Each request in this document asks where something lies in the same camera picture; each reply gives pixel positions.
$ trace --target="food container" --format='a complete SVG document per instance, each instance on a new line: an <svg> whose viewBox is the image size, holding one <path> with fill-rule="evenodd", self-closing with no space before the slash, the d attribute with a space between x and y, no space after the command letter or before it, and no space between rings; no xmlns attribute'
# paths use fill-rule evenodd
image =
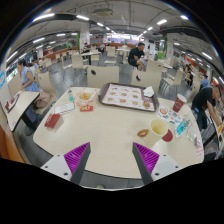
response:
<svg viewBox="0 0 224 224"><path fill-rule="evenodd" d="M88 100L83 100L83 99L80 98L80 96L84 92L91 94L91 96L90 96L90 98ZM75 104L80 106L80 107L87 106L89 104L89 102L94 101L96 97L97 97L97 90L96 89L84 88L82 91L80 91L79 93L76 94L76 96L75 96Z"/></svg>

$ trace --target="cup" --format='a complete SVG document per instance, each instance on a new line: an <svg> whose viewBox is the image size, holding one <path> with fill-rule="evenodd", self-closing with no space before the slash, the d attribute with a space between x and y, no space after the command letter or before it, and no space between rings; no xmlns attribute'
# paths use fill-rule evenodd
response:
<svg viewBox="0 0 224 224"><path fill-rule="evenodd" d="M153 119L149 124L148 130L149 132L146 137L144 137L144 140L149 146L153 146L167 134L168 126L166 122L160 119Z"/></svg>
<svg viewBox="0 0 224 224"><path fill-rule="evenodd" d="M173 111L178 113L186 102L187 102L187 99L184 96L177 94L177 99L173 105Z"/></svg>

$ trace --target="red cup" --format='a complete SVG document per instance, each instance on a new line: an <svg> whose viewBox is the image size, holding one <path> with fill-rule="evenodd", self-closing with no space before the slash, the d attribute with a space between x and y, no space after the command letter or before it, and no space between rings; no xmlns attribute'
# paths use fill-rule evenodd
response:
<svg viewBox="0 0 224 224"><path fill-rule="evenodd" d="M173 105L173 111L178 113L186 102L187 102L187 100L184 96L177 94L177 99Z"/></svg>

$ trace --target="black shirt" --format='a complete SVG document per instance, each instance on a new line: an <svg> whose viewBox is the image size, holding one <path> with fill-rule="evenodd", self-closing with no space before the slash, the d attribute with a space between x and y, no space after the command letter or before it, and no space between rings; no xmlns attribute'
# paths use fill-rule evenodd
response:
<svg viewBox="0 0 224 224"><path fill-rule="evenodd" d="M202 89L195 97L192 102L192 109L197 108L199 111L206 110L208 108L207 101L216 106L216 102L212 99L212 88Z"/></svg>
<svg viewBox="0 0 224 224"><path fill-rule="evenodd" d="M139 59L142 55L145 55L144 51L139 51L137 47L133 48L128 56L128 62L135 60L134 56L137 56Z"/></svg>

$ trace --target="pastry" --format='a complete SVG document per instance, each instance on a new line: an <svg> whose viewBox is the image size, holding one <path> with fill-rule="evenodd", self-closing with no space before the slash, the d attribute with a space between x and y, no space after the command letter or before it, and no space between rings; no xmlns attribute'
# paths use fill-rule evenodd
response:
<svg viewBox="0 0 224 224"><path fill-rule="evenodd" d="M149 109L149 107L150 107L150 103L147 102L147 101L144 101L142 105L143 105L146 109Z"/></svg>

